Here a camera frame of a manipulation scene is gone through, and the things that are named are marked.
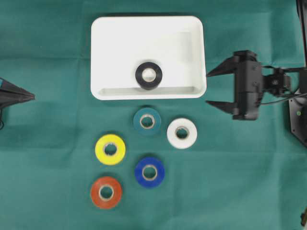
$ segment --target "white plastic tray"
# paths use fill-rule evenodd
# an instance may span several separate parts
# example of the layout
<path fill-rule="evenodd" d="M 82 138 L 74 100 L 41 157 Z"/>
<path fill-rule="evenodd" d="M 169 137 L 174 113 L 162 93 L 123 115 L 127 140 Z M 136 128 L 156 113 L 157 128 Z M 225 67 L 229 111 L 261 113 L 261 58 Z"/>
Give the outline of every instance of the white plastic tray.
<path fill-rule="evenodd" d="M 197 98 L 206 91 L 203 28 L 194 16 L 101 17 L 91 36 L 91 92 L 99 100 Z M 153 90 L 135 80 L 144 62 L 163 73 Z"/>

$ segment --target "teal tape roll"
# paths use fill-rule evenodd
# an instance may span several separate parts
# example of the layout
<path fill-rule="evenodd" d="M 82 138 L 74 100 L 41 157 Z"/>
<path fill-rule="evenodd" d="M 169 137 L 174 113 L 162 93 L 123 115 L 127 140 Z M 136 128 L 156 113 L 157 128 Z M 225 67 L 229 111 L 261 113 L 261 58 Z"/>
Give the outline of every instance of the teal tape roll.
<path fill-rule="evenodd" d="M 152 120 L 152 124 L 149 126 L 143 125 L 142 120 L 145 118 L 150 118 Z M 161 117 L 156 110 L 152 108 L 143 108 L 134 115 L 133 126 L 139 133 L 150 136 L 160 130 Z"/>

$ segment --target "green fabric surface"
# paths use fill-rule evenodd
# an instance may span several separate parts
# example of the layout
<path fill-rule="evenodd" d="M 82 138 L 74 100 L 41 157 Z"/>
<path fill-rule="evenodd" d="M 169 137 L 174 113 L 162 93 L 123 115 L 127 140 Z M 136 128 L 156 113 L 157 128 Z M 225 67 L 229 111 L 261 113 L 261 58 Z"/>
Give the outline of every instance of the green fabric surface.
<path fill-rule="evenodd" d="M 129 13 L 200 18 L 207 71 L 244 49 L 265 65 L 304 64 L 295 0 L 1 0 L 0 77 L 36 100 L 4 110 L 0 229 L 301 229 L 307 150 L 289 132 L 287 103 L 262 106 L 257 121 L 233 121 L 204 102 L 232 101 L 230 75 L 208 79 L 199 99 L 104 102 L 91 95 L 91 23 Z M 144 137 L 133 128 L 133 115 L 144 105 L 161 115 L 158 135 Z M 166 138 L 177 117 L 198 129 L 198 140 L 186 150 Z M 105 133 L 126 143 L 118 165 L 95 157 L 95 143 Z M 133 174 L 147 154 L 165 166 L 155 189 L 141 187 Z M 111 210 L 96 208 L 89 195 L 103 175 L 123 187 Z"/>

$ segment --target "red tape roll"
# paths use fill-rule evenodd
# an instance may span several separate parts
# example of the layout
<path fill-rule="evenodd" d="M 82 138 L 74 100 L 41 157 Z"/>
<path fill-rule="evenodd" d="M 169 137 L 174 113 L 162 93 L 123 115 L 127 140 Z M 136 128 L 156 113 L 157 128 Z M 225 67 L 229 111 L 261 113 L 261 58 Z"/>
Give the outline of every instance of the red tape roll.
<path fill-rule="evenodd" d="M 108 186 L 112 189 L 112 196 L 108 199 L 100 195 L 101 189 Z M 111 209 L 115 207 L 122 195 L 120 183 L 110 176 L 101 177 L 94 182 L 91 189 L 91 199 L 94 205 L 103 209 Z"/>

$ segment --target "black cable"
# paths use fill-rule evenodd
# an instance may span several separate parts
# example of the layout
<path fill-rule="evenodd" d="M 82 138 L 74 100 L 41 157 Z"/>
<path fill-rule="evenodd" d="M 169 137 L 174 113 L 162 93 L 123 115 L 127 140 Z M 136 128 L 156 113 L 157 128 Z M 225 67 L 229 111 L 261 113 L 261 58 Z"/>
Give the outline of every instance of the black cable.
<path fill-rule="evenodd" d="M 0 110 L 0 130 L 4 128 L 4 122 L 2 121 L 2 110 Z"/>
<path fill-rule="evenodd" d="M 266 105 L 266 104 L 274 104 L 274 103 L 279 103 L 279 102 L 285 102 L 285 101 L 289 101 L 290 99 L 294 99 L 294 98 L 297 98 L 297 97 L 303 97 L 303 96 L 306 96 L 307 95 L 307 92 L 306 93 L 303 93 L 303 94 L 298 94 L 296 96 L 293 96 L 293 97 L 288 97 L 286 99 L 282 99 L 282 100 L 279 100 L 279 101 L 275 101 L 275 102 L 267 102 L 267 103 L 260 103 L 260 105 Z"/>

